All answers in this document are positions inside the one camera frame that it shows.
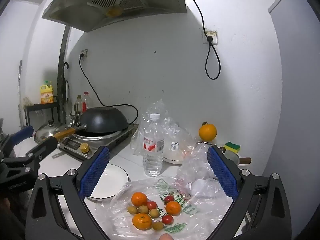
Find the person's fingertip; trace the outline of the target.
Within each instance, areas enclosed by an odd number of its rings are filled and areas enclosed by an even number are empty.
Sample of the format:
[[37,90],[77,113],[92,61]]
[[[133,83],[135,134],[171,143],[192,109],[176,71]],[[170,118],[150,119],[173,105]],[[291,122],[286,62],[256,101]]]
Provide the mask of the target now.
[[168,233],[164,233],[163,235],[160,236],[159,240],[174,240],[174,239]]

